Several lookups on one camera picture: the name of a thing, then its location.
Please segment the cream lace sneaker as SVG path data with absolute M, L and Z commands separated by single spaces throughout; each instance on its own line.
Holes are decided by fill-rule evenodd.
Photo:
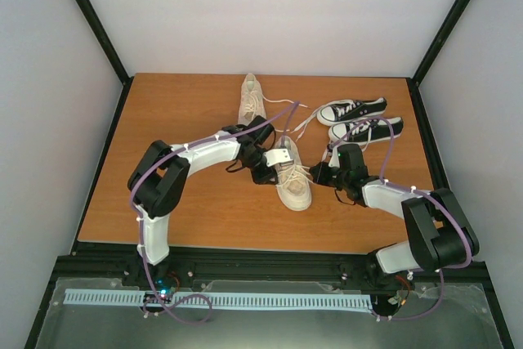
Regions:
M 249 125 L 256 117 L 268 119 L 265 103 L 289 103 L 289 99 L 268 99 L 262 90 L 262 86 L 254 74 L 247 74 L 240 88 L 240 103 L 238 111 L 238 124 Z
M 282 136 L 276 145 L 285 148 L 290 161 L 277 163 L 275 170 L 278 176 L 276 190 L 283 205 L 293 211 L 304 211 L 311 206 L 312 193 L 308 177 L 308 167 L 302 164 L 297 145 L 288 136 Z

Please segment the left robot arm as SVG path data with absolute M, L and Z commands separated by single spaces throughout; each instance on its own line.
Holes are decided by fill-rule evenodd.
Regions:
M 240 164 L 251 172 L 257 185 L 275 185 L 277 172 L 269 164 L 264 148 L 275 128 L 262 116 L 249 125 L 237 124 L 183 145 L 154 141 L 127 181 L 130 205 L 139 226 L 137 251 L 145 259 L 141 275 L 150 284 L 164 284 L 170 266 L 168 226 L 171 212 L 179 204 L 187 179 L 218 163 Z

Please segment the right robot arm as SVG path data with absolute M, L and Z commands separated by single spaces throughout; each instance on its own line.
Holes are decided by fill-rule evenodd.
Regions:
M 405 242 L 366 257 L 364 276 L 370 285 L 384 286 L 401 272 L 461 269 L 479 253 L 476 233 L 451 190 L 407 188 L 371 176 L 357 144 L 336 146 L 328 157 L 309 169 L 315 184 L 343 191 L 353 204 L 381 210 L 405 223 Z

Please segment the black canvas sneaker rear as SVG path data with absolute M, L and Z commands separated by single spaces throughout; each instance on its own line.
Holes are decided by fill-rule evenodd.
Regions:
M 337 123 L 345 123 L 383 114 L 386 108 L 387 100 L 385 97 L 379 97 L 373 101 L 352 99 L 331 101 L 314 110 L 308 118 L 293 129 L 293 132 L 306 129 L 307 124 L 312 119 L 317 119 L 325 126 L 333 126 Z

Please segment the black canvas sneaker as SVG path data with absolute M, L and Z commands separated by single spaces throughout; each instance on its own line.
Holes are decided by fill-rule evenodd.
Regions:
M 365 151 L 369 144 L 396 139 L 401 135 L 403 128 L 404 120 L 401 117 L 372 117 L 337 123 L 329 128 L 329 143 L 322 159 L 332 154 L 335 144 L 356 144 Z
M 312 119 L 317 119 L 325 126 L 333 126 L 337 123 L 345 123 L 383 114 L 386 108 L 387 100 L 385 97 L 379 97 L 373 101 L 352 99 L 331 101 L 314 110 L 308 118 L 293 129 L 293 132 L 306 129 L 307 124 Z

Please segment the black canvas sneaker front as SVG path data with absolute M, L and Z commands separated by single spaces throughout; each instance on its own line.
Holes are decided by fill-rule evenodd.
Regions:
M 369 144 L 396 139 L 401 135 L 403 128 L 404 120 L 401 117 L 372 117 L 337 123 L 329 128 L 329 143 L 322 159 L 332 154 L 335 144 L 356 144 L 365 151 Z

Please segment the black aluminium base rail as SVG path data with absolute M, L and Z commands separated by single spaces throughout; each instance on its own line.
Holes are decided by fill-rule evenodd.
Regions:
M 391 292 L 405 281 L 404 272 L 385 275 L 366 255 L 286 253 L 172 247 L 168 257 L 145 271 L 132 244 L 78 242 L 68 256 L 58 257 L 51 277 L 118 278 L 126 286 L 180 285 L 200 291 L 215 280 L 297 281 L 332 285 L 362 293 Z

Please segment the right black frame post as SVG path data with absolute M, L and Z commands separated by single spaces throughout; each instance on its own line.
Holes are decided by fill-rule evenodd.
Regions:
M 422 84 L 423 79 L 427 76 L 430 68 L 433 66 L 446 41 L 449 39 L 455 26 L 467 9 L 470 1 L 471 0 L 454 0 L 419 66 L 413 74 L 412 80 L 416 87 L 419 87 Z

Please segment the black frame post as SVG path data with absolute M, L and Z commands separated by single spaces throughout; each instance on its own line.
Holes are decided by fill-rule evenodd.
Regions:
M 413 74 L 412 80 L 416 87 L 419 87 L 422 84 L 423 79 L 427 76 L 430 68 L 433 66 L 446 41 L 449 39 L 455 26 L 467 9 L 470 1 L 471 0 L 454 0 L 419 66 Z
M 116 77 L 123 87 L 127 87 L 132 79 L 123 65 L 110 36 L 107 34 L 104 25 L 99 18 L 91 0 L 74 0 L 82 12 L 83 17 L 93 32 L 97 42 L 105 54 L 107 61 L 110 63 Z

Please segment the left black frame post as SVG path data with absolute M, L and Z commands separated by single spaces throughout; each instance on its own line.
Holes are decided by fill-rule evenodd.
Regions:
M 132 79 L 123 65 L 110 36 L 107 34 L 104 25 L 99 18 L 91 0 L 74 0 L 82 12 L 83 17 L 93 32 L 97 42 L 105 54 L 107 61 L 110 63 L 116 77 L 123 87 L 127 87 Z

